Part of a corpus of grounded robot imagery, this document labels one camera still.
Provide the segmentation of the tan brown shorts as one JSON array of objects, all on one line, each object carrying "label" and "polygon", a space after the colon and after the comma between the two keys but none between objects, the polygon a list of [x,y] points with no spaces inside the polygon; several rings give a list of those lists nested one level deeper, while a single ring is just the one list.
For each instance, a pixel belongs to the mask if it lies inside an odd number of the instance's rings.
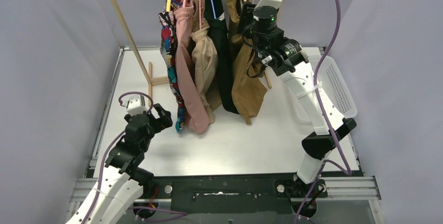
[{"label": "tan brown shorts", "polygon": [[258,116],[267,88],[258,78],[251,78],[247,70],[251,67],[255,51],[244,43],[238,32],[241,5],[245,0],[226,0],[229,14],[228,39],[231,54],[234,58],[234,84],[231,90],[234,105],[247,125]]}]

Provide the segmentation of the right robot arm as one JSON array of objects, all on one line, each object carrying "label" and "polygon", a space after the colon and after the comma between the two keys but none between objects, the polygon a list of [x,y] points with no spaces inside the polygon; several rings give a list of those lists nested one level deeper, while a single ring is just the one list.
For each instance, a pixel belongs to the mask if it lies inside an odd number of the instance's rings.
[{"label": "right robot arm", "polygon": [[322,85],[314,77],[308,55],[298,41],[284,36],[277,26],[278,10],[272,6],[252,6],[248,25],[242,35],[251,39],[263,67],[270,67],[297,97],[312,122],[314,131],[301,142],[304,157],[296,172],[294,190],[307,196],[314,190],[314,180],[324,161],[338,142],[356,126],[333,104]]}]

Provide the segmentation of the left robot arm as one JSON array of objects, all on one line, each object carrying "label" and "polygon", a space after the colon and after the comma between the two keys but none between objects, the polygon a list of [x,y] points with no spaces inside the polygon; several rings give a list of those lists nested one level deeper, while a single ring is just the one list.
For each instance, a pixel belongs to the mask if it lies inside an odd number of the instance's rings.
[{"label": "left robot arm", "polygon": [[157,133],[173,125],[171,113],[159,103],[136,115],[127,114],[123,130],[106,149],[99,176],[67,223],[117,223],[140,196],[155,188],[153,173],[140,168]]}]

